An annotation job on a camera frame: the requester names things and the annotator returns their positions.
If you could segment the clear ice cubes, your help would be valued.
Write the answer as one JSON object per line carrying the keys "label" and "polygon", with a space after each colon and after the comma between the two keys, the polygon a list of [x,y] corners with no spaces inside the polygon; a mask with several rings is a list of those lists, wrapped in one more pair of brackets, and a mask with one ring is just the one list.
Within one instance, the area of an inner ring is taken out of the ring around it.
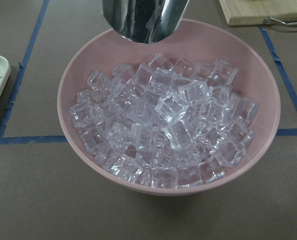
{"label": "clear ice cubes", "polygon": [[166,189],[211,183],[237,166],[255,135],[260,105],[233,91],[238,71],[224,59],[161,54],[111,75],[94,70],[69,117],[94,162],[119,179]]}

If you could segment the metal ice scoop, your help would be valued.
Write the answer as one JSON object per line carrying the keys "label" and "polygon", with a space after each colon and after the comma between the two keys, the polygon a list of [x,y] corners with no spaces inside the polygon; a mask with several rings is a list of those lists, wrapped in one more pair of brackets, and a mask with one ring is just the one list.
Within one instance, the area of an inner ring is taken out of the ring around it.
{"label": "metal ice scoop", "polygon": [[101,13],[123,38],[152,44],[178,29],[188,4],[188,0],[103,0]]}

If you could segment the pink bowl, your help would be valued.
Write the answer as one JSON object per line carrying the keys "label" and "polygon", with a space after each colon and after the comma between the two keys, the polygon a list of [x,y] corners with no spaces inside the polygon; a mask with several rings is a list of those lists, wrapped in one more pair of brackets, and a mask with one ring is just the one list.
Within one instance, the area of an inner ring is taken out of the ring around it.
{"label": "pink bowl", "polygon": [[280,121],[276,81],[245,42],[185,19],[166,39],[141,44],[110,29],[66,67],[57,112],[70,146],[128,189],[184,196],[249,170]]}

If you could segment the wooden cutting board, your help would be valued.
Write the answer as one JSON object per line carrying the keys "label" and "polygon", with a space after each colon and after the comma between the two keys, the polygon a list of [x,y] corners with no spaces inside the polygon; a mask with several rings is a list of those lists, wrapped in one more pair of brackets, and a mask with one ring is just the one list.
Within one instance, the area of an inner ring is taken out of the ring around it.
{"label": "wooden cutting board", "polygon": [[220,0],[229,26],[262,25],[268,17],[297,21],[297,0]]}

